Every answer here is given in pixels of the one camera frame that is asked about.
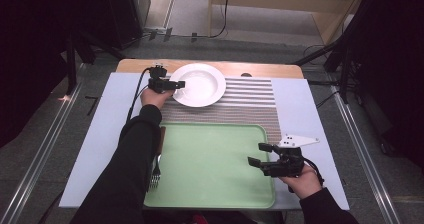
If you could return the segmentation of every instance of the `black cable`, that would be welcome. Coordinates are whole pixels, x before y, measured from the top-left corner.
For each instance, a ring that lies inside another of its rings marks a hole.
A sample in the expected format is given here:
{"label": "black cable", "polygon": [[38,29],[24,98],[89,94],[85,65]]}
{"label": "black cable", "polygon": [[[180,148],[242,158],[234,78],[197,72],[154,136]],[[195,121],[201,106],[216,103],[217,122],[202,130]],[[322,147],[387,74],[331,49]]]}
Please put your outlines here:
{"label": "black cable", "polygon": [[137,98],[141,95],[141,93],[144,91],[144,90],[146,90],[146,88],[148,87],[148,85],[146,85],[146,86],[144,86],[139,92],[138,92],[138,95],[137,95]]}
{"label": "black cable", "polygon": [[318,169],[318,166],[317,165],[315,165],[315,163],[313,163],[311,160],[309,160],[308,158],[303,158],[304,159],[304,161],[306,162],[306,163],[308,163],[309,164],[309,166],[311,166],[314,170],[315,170],[315,172],[316,172],[316,174],[317,174],[317,177],[318,177],[318,181],[319,181],[319,183],[321,184],[321,186],[322,186],[322,184],[324,183],[324,179],[322,178],[322,176],[321,176],[321,173],[319,172],[319,169]]}
{"label": "black cable", "polygon": [[43,216],[38,221],[38,224],[44,224],[46,223],[47,218],[49,217],[50,213],[53,210],[53,206],[59,201],[59,199],[62,197],[64,190],[62,190],[59,195],[56,196],[56,198],[53,200],[53,202],[50,204],[49,208],[44,212]]}
{"label": "black cable", "polygon": [[[224,32],[224,30],[226,29],[226,27],[227,27],[227,7],[228,7],[228,0],[225,0],[225,11],[224,11],[224,26],[222,27],[222,29],[221,29],[221,31],[219,32],[219,34],[217,34],[217,35],[214,35],[214,36],[196,36],[195,38],[207,38],[207,39],[211,39],[211,38],[216,38],[216,37],[218,37],[218,36],[220,36],[223,32]],[[183,35],[170,35],[171,37],[186,37],[186,38],[193,38],[193,36],[183,36]]]}
{"label": "black cable", "polygon": [[[312,48],[312,47],[323,47],[323,49],[322,50],[324,50],[324,57],[326,58],[326,59],[328,59],[328,57],[327,57],[327,53],[328,52],[330,52],[331,50],[326,50],[325,49],[325,45],[311,45],[311,46],[308,46],[305,50],[303,50],[303,57],[305,58],[306,57],[306,51],[307,50],[309,50],[310,48]],[[310,63],[310,64],[312,64],[312,65],[321,65],[321,64],[318,64],[318,63],[313,63],[312,61],[309,61],[308,63]]]}
{"label": "black cable", "polygon": [[[226,25],[226,22],[227,22],[226,21],[226,19],[227,19],[227,13],[224,14],[224,12],[222,11],[222,5],[219,6],[219,10],[221,12],[222,19],[224,19],[224,26],[225,26]],[[228,29],[225,28],[225,36],[223,36],[222,38],[227,37],[227,35],[228,35]]]}
{"label": "black cable", "polygon": [[320,103],[316,104],[317,108],[320,108],[322,105],[324,105],[325,102],[327,102],[328,100],[330,100],[334,95],[336,95],[337,93],[339,93],[339,91],[335,91],[333,92],[333,94],[331,94],[329,97],[325,98],[324,100],[322,100]]}
{"label": "black cable", "polygon": [[322,86],[338,86],[338,81],[313,81],[307,80],[309,85],[322,85]]}
{"label": "black cable", "polygon": [[353,85],[359,85],[359,80],[357,77],[357,73],[359,71],[359,69],[361,68],[361,64],[357,63],[357,62],[353,62],[353,64],[351,64],[351,67],[349,68],[349,80],[351,80],[353,82]]}
{"label": "black cable", "polygon": [[146,73],[146,71],[150,71],[150,70],[151,70],[151,67],[146,68],[146,69],[144,69],[144,71],[140,75],[140,79],[138,80],[138,84],[137,84],[137,89],[135,90],[135,93],[134,93],[133,102],[131,104],[130,109],[128,110],[127,122],[131,119],[131,114],[133,112],[134,105],[135,105],[135,102],[137,101],[138,96],[140,96],[141,92],[144,90],[144,88],[143,88],[140,92],[138,92],[138,90],[140,89],[141,80],[143,80],[144,73]]}

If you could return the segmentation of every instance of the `aluminum rail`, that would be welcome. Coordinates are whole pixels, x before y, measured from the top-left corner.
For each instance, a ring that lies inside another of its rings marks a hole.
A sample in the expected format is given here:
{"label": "aluminum rail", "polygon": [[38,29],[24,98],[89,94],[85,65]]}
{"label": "aluminum rail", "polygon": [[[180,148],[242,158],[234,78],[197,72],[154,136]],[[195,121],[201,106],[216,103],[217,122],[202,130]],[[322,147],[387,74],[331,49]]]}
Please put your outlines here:
{"label": "aluminum rail", "polygon": [[28,201],[28,198],[44,168],[44,165],[50,156],[51,150],[56,143],[57,137],[62,130],[69,112],[71,111],[72,106],[78,97],[78,94],[81,90],[81,82],[84,77],[85,69],[85,65],[81,64],[78,71],[80,80],[71,94],[63,98],[62,105],[56,114],[52,125],[44,137],[44,140],[41,143],[37,153],[35,154],[34,159],[32,160],[32,163],[29,166],[25,176],[20,181],[12,200],[0,221],[1,224],[17,223],[19,216],[21,215],[21,212],[24,209],[24,206]]}
{"label": "aluminum rail", "polygon": [[[331,89],[332,92],[337,91],[335,86],[331,86]],[[390,224],[401,223],[390,195],[387,192],[383,180],[374,165],[358,126],[356,125],[349,104],[344,104],[339,94],[336,94],[335,98],[384,220],[386,223]]]}

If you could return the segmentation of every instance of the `person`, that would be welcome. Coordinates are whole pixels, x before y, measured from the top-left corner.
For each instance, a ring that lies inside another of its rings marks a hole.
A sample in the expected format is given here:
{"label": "person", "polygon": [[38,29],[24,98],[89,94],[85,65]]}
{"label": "person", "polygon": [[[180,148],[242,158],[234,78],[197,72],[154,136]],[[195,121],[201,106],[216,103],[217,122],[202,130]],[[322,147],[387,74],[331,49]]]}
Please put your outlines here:
{"label": "person", "polygon": [[141,94],[138,116],[121,130],[118,147],[110,162],[78,208],[72,224],[94,223],[200,223],[254,224],[240,212],[178,212],[143,210],[151,163],[160,142],[160,109],[174,92],[158,94],[147,88]]}
{"label": "person", "polygon": [[[183,223],[188,212],[169,218],[163,211],[145,211],[143,202],[149,185],[151,163],[158,149],[162,120],[160,109],[173,91],[158,94],[147,88],[141,94],[138,116],[121,130],[118,147],[83,203],[72,224],[85,223]],[[338,208],[327,189],[322,189],[313,170],[305,166],[299,178],[280,178],[301,198],[306,223],[356,223],[353,216]],[[198,223],[255,223],[240,212],[188,213]]]}
{"label": "person", "polygon": [[357,224],[348,211],[342,210],[327,188],[322,188],[315,170],[305,165],[299,177],[279,177],[300,198],[305,223]]}

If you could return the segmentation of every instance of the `wooden table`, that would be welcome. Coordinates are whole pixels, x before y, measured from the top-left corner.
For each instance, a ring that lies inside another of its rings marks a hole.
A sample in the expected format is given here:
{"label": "wooden table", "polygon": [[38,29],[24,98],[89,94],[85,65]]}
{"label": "wooden table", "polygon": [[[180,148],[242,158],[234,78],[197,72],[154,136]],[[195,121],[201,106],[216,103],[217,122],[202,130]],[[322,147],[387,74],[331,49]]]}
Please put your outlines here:
{"label": "wooden table", "polygon": [[226,76],[241,76],[249,73],[253,77],[278,77],[303,79],[302,70],[296,65],[285,64],[259,64],[228,61],[194,61],[194,60],[170,60],[170,59],[124,59],[119,62],[116,72],[142,72],[155,63],[162,63],[168,72],[174,72],[178,68],[191,63],[204,63],[214,66]]}

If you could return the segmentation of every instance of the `hand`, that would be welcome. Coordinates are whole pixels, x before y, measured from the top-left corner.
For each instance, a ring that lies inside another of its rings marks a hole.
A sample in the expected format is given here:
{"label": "hand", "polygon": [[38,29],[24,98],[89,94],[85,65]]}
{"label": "hand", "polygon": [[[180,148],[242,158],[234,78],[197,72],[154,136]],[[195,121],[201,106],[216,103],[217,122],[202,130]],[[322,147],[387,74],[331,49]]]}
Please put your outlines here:
{"label": "hand", "polygon": [[155,105],[157,108],[161,109],[163,104],[165,103],[166,99],[168,97],[172,96],[175,91],[169,90],[165,91],[164,93],[156,93],[150,88],[147,88],[146,90],[141,93],[141,104],[143,106],[145,105]]}
{"label": "hand", "polygon": [[308,165],[303,167],[302,174],[299,177],[279,177],[279,179],[289,185],[300,199],[322,189],[315,170]]}

